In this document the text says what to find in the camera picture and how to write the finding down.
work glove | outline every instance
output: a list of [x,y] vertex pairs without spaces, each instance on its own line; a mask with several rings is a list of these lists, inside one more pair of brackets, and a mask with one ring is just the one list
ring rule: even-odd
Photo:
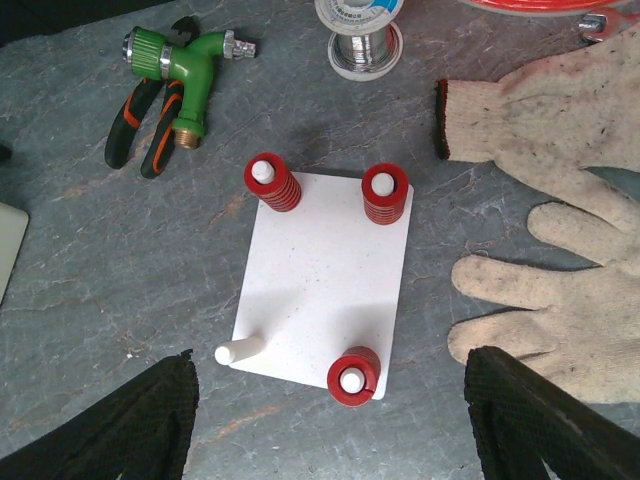
[[567,203],[531,212],[543,242],[598,266],[554,272],[472,255],[458,290],[520,311],[455,325],[449,350],[498,346],[585,402],[640,402],[640,208],[584,170],[640,170],[640,25],[606,42],[539,60],[498,83],[441,82],[448,157],[495,161]]
[[638,206],[586,167],[640,171],[640,23],[498,83],[443,80],[443,155],[493,160],[530,187],[640,231]]
[[640,241],[587,212],[532,210],[534,237],[599,266],[555,272],[471,255],[453,267],[465,295],[516,307],[455,325],[449,351],[494,345],[584,402],[640,402]]

white plastic post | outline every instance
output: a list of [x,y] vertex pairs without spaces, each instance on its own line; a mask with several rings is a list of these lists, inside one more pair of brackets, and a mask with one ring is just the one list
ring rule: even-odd
[[379,197],[388,197],[396,188],[396,182],[388,173],[378,173],[371,179],[371,189]]
[[359,393],[364,388],[364,373],[359,368],[347,368],[340,375],[340,386],[347,393]]
[[262,185],[268,185],[276,178],[276,171],[266,160],[258,160],[251,167],[251,176]]
[[264,349],[264,341],[259,337],[226,342],[216,348],[215,357],[220,365],[231,365],[246,358],[258,355]]

solder wire spool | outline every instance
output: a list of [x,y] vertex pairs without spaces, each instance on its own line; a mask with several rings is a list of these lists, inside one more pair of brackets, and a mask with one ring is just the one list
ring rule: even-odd
[[315,0],[320,21],[333,34],[329,63],[357,82],[380,78],[398,63],[404,43],[392,20],[404,0]]

red coil spring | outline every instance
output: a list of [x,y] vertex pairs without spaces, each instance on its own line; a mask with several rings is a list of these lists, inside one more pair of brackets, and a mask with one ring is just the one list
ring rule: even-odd
[[[275,170],[275,178],[271,183],[262,184],[251,174],[251,169],[256,162],[264,160]],[[287,164],[274,153],[261,153],[251,160],[244,169],[244,183],[249,190],[262,199],[276,212],[288,212],[293,210],[302,198],[300,183],[289,171]]]
[[[340,383],[342,373],[348,368],[357,368],[365,378],[364,388],[358,393],[346,392]],[[353,347],[333,362],[327,374],[329,393],[347,407],[361,407],[373,398],[380,378],[380,359],[367,347]]]
[[576,15],[599,7],[614,6],[619,0],[464,0],[488,10],[527,15]]
[[[371,187],[373,177],[379,173],[388,173],[393,177],[395,188],[388,197],[376,195]],[[362,178],[364,211],[369,220],[378,225],[390,225],[402,216],[408,192],[409,178],[407,174],[392,163],[380,163],[367,170]]]

gray countertop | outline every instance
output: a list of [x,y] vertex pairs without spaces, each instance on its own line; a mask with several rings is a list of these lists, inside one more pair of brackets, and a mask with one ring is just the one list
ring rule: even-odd
[[[190,13],[205,31],[257,39],[259,56],[224,64],[199,149],[177,150],[158,179],[143,179],[154,113],[130,164],[110,170],[106,135],[138,82],[120,58],[123,36]],[[459,294],[452,264],[478,250],[588,264],[527,232],[529,210],[548,197],[492,164],[437,159],[434,82],[497,80],[583,44],[575,17],[506,17],[453,0],[407,0],[396,21],[404,55],[368,84],[333,72],[330,32],[306,0],[179,1],[0,49],[0,142],[14,149],[0,165],[0,201],[31,216],[0,308],[0,455],[193,348],[201,400],[188,479],[480,477],[464,370],[446,338],[501,307]],[[382,401],[349,410],[325,390],[214,360],[231,336],[257,205],[242,171],[262,151],[304,172],[394,162],[415,187]],[[637,175],[605,175],[640,195]],[[596,409],[640,434],[639,405]]]

